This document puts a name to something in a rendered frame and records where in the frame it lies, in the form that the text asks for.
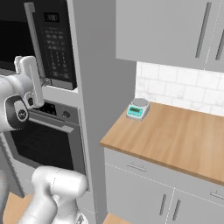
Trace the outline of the black microwave door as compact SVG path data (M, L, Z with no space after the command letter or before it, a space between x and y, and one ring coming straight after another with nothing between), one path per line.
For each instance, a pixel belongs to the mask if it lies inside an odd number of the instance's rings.
M24 3L29 0L0 0L0 74L16 72L16 56L35 56Z

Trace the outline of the black microwave oven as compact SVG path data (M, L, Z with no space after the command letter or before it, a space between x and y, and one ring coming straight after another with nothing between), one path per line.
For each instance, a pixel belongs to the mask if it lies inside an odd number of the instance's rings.
M34 24L38 36L45 78L51 86L77 88L74 54L67 0L29 0L34 2Z

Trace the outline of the wide grey wall cupboard door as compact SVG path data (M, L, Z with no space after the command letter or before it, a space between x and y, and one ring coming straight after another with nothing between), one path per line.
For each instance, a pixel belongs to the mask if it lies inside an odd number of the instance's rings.
M200 57L195 58L207 2L212 2ZM202 69L221 0L116 0L116 57Z

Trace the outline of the grey drawer front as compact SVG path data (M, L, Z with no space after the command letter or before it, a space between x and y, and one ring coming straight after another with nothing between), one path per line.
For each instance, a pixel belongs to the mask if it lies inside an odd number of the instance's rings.
M105 162L109 165L135 173L147 179L155 180L166 186L174 187L176 185L178 174L174 170L108 148L104 149L104 156ZM128 167L127 163L143 167L146 169L146 172Z
M222 185L217 185L204 179L196 178L180 172L178 174L176 187L185 193L190 193L193 196L202 198L203 200L208 200L215 204L224 206L223 199L218 199L210 195L210 192L216 191L218 194L224 195L224 186Z

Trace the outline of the teal kitchen scale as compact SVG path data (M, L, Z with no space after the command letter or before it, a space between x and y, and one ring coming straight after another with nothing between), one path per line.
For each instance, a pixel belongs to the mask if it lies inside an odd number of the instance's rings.
M151 103L144 98L135 98L128 106L126 116L129 119L142 121L149 112Z

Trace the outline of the grey base cupboard door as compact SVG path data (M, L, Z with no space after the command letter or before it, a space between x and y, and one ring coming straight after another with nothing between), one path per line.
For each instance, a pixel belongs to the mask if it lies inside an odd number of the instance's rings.
M105 164L108 212L132 224L165 224L172 189ZM159 215L164 194L163 215Z
M178 200L181 203L177 219L173 221ZM175 190L165 224L224 224L224 206Z

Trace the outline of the steel built-in oven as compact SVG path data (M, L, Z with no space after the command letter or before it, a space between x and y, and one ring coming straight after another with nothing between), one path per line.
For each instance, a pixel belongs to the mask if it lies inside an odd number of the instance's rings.
M1 140L23 194L33 191L32 174L41 165L87 173L78 108L46 101L30 111L24 129L4 132Z

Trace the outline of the tall grey cabinet housing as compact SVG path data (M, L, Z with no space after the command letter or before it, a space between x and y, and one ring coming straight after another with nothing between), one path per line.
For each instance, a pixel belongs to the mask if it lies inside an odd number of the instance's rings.
M100 141L135 96L133 61L116 57L116 0L67 0L81 100L88 192L78 200L89 224L108 214Z

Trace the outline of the black glass oven door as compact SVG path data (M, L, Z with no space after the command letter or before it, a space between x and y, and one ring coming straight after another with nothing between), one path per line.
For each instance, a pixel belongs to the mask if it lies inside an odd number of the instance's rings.
M37 114L30 118L63 122L72 127L73 132L66 133L29 121L23 129L3 133L13 158L33 168L46 165L86 175L80 126Z

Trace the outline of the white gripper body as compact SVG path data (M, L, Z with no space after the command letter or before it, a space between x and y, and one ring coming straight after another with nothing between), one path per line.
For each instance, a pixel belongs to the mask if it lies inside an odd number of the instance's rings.
M21 59L21 71L25 77L23 81L23 100L27 107L42 107L44 96L42 93L39 70L34 56L26 56Z

